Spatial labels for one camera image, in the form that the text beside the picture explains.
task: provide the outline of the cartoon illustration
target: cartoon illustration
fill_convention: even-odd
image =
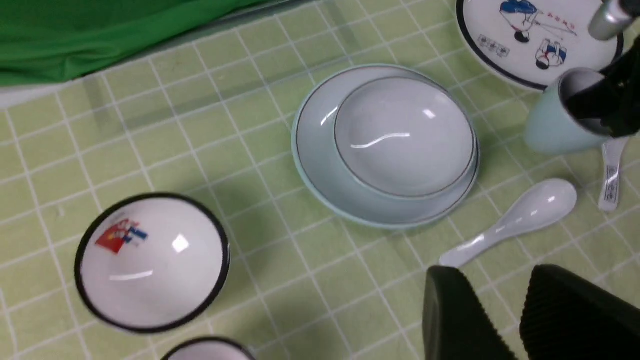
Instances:
[[[517,41],[529,42],[529,30],[534,25],[550,33],[554,37],[564,40],[566,34],[578,36],[574,31],[575,25],[552,12],[543,12],[528,0],[505,0],[500,4],[500,14],[516,31]]]
[[[126,243],[130,243],[134,238],[147,239],[147,233],[138,228],[139,223],[129,219],[121,220],[107,229],[95,242],[96,245],[104,247],[114,254],[118,254]]]
[[[552,43],[549,39],[544,39],[540,48],[536,52],[536,66],[541,70],[549,67],[558,67],[566,60],[566,48],[559,42]]]
[[[527,0],[507,0],[500,5],[500,14],[516,31],[516,40],[528,43],[529,30],[535,25],[539,14],[537,7]]]
[[[507,47],[500,45],[499,43],[484,35],[480,35],[480,37],[478,37],[478,44],[480,45],[480,47],[486,47],[487,49],[489,49],[489,51],[495,53],[501,58],[506,58],[507,56],[509,56],[510,50]]]

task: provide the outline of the plate with cartoon print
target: plate with cartoon print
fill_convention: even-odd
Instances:
[[[622,53],[623,36],[599,41],[588,26],[600,0],[458,0],[458,28],[492,72],[544,90],[565,71],[601,70]]]

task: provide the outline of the bowl with black rim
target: bowl with black rim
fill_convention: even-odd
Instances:
[[[182,343],[162,360],[255,360],[244,346],[228,338],[205,336]]]
[[[105,210],[76,253],[80,298],[100,320],[142,334],[195,319],[227,279],[229,242],[201,203],[174,193],[129,197]]]

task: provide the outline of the plate rim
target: plate rim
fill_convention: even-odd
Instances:
[[[532,81],[525,80],[518,76],[513,75],[512,73],[498,66],[495,62],[491,61],[491,59],[489,59],[489,57],[485,55],[482,52],[482,50],[480,50],[478,45],[476,45],[476,42],[474,41],[474,39],[471,37],[471,34],[469,33],[469,30],[467,27],[467,23],[465,22],[463,8],[465,3],[469,1],[471,0],[456,0],[456,20],[458,23],[458,30],[460,31],[460,35],[464,39],[465,44],[467,45],[467,48],[472,51],[472,54],[474,54],[477,58],[479,58],[480,63],[482,65],[484,65],[486,68],[490,69],[491,71],[498,73],[503,79],[509,80],[510,82],[513,82],[514,84],[529,90],[544,91],[548,87],[548,85],[534,83]],[[616,38],[618,39],[618,45],[616,46],[616,52],[610,63],[613,63],[622,55],[622,52],[625,46],[624,34],[619,34]]]
[[[347,69],[338,71],[330,76],[328,76],[326,79],[322,80],[322,82],[320,82],[318,85],[316,85],[316,87],[314,87],[313,90],[311,90],[309,92],[309,94],[307,95],[307,97],[305,98],[305,100],[302,102],[302,104],[300,105],[300,107],[298,108],[297,112],[296,112],[296,116],[294,118],[294,122],[291,126],[291,149],[292,149],[292,156],[293,156],[293,161],[294,164],[296,166],[296,170],[298,171],[298,175],[300,176],[300,178],[302,179],[302,181],[305,183],[305,188],[308,189],[316,199],[318,199],[320,202],[322,202],[322,204],[324,206],[326,206],[327,208],[329,208],[330,210],[332,210],[335,214],[346,218],[347,220],[350,220],[352,222],[355,222],[357,224],[360,225],[366,225],[366,226],[370,226],[370,227],[376,227],[379,229],[389,229],[389,230],[402,230],[402,229],[408,229],[408,228],[412,228],[412,227],[418,227],[418,226],[422,226],[422,225],[427,225],[427,224],[431,224],[437,220],[442,219],[444,216],[446,216],[447,214],[449,214],[454,208],[456,208],[458,205],[460,205],[466,198],[467,196],[471,193],[471,190],[473,189],[473,185],[476,183],[477,177],[478,177],[478,173],[479,173],[479,169],[480,169],[480,146],[479,146],[479,139],[476,137],[476,167],[474,169],[474,174],[471,178],[471,181],[469,182],[469,185],[467,185],[467,189],[465,190],[465,192],[462,194],[462,196],[453,204],[451,204],[447,209],[445,209],[444,211],[442,211],[441,213],[439,213],[437,216],[434,217],[429,217],[426,218],[424,220],[420,220],[418,222],[410,222],[410,223],[405,223],[405,224],[390,224],[390,223],[382,223],[382,222],[372,222],[366,219],[362,219],[360,217],[356,217],[350,213],[347,213],[346,211],[338,208],[337,206],[333,205],[317,188],[316,186],[313,184],[313,182],[311,181],[311,179],[309,179],[307,173],[305,172],[304,167],[302,166],[302,162],[300,160],[300,154],[299,154],[299,150],[298,150],[298,127],[299,127],[299,123],[300,123],[300,115],[302,115],[302,111],[305,109],[307,103],[309,102],[309,100],[311,99],[311,97],[318,91],[318,89],[320,89],[322,86],[324,86],[327,82],[329,82],[329,80],[347,72],[347,71],[352,71],[352,70],[356,70],[356,69],[361,69],[361,68],[366,68],[366,67],[393,67],[396,69],[403,69],[403,70],[408,70],[410,72],[413,72],[415,74],[418,74],[420,76],[423,76],[427,79],[429,79],[430,81],[433,81],[431,78],[425,76],[424,74],[417,72],[416,70],[412,70],[409,69],[407,67],[401,66],[401,65],[391,65],[391,64],[382,64],[382,63],[372,63],[372,64],[364,64],[364,65],[356,65],[356,66],[352,66],[349,67]]]

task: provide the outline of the light blue plate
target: light blue plate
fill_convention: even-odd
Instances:
[[[441,195],[428,199],[398,198],[364,186],[344,166],[335,146],[335,113],[353,90],[387,77],[416,79],[439,88],[422,74],[395,65],[364,65],[344,70],[323,81],[305,99],[293,124],[291,145],[302,180],[325,206],[363,225],[404,229],[434,222],[462,202],[477,178],[479,146],[474,133],[476,146],[469,170],[456,186]]]

